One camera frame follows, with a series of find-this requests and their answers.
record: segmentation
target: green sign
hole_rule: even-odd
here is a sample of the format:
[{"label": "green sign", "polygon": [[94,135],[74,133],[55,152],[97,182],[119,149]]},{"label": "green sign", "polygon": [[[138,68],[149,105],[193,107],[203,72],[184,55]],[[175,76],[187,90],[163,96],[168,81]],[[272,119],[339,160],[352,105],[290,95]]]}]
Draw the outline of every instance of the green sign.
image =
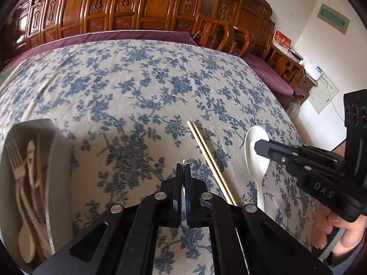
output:
[{"label": "green sign", "polygon": [[335,14],[331,13],[330,11],[327,11],[326,9],[321,9],[320,14],[332,22],[336,23],[339,27],[344,28],[345,27],[345,21],[343,21],[341,18],[337,17]]}]

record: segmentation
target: bolt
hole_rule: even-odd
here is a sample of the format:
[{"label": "bolt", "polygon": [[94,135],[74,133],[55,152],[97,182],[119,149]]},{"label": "bolt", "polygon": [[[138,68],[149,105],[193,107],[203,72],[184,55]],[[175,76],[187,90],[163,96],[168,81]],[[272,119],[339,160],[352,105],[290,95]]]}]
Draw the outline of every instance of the bolt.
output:
[{"label": "bolt", "polygon": [[165,199],[167,197],[167,194],[164,192],[157,192],[154,196],[156,199]]},{"label": "bolt", "polygon": [[257,207],[253,204],[248,204],[246,207],[245,207],[246,211],[249,212],[249,213],[255,213],[256,210],[257,210]]},{"label": "bolt", "polygon": [[122,211],[122,209],[123,209],[124,207],[122,206],[122,205],[113,205],[112,207],[111,207],[111,212],[112,213],[120,213],[121,211]]},{"label": "bolt", "polygon": [[213,195],[210,192],[204,192],[201,194],[201,198],[206,199],[208,201],[209,199],[213,198]]}]

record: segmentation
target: hand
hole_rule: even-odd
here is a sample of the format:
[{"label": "hand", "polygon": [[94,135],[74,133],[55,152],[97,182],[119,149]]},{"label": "hand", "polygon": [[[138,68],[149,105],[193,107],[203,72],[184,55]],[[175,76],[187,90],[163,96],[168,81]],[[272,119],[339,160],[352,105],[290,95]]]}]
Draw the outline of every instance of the hand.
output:
[{"label": "hand", "polygon": [[327,243],[326,235],[331,233],[333,226],[346,228],[344,235],[332,250],[332,263],[338,264],[349,257],[355,247],[361,242],[366,222],[367,217],[362,215],[353,223],[347,222],[320,203],[315,222],[312,225],[311,242],[314,247],[323,249]]}]

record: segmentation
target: black handle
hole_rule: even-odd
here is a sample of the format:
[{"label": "black handle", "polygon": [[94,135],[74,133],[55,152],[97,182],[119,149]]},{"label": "black handle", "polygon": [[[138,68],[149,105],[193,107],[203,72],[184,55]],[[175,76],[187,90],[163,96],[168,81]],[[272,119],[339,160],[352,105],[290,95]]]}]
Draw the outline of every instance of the black handle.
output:
[{"label": "black handle", "polygon": [[312,247],[312,254],[321,260],[326,259],[330,252],[333,250],[337,242],[342,238],[346,231],[346,228],[334,227],[330,235],[327,235],[327,243],[323,249],[317,249]]}]

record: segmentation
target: tablecloth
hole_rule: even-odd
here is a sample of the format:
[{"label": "tablecloth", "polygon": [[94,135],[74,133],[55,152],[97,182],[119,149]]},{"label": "tablecloth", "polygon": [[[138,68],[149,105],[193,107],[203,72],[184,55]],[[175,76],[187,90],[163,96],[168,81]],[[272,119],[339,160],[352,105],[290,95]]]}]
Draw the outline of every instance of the tablecloth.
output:
[{"label": "tablecloth", "polygon": [[[256,203],[245,166],[253,125],[286,144],[302,142],[278,101],[238,57],[163,41],[78,44],[26,59],[0,90],[0,147],[15,123],[53,118],[72,148],[75,234],[114,203],[138,204],[186,160],[222,195],[186,124],[195,121],[239,202]],[[307,248],[316,202],[282,165],[263,180],[265,212]],[[213,274],[209,230],[159,230],[155,274]]]}]

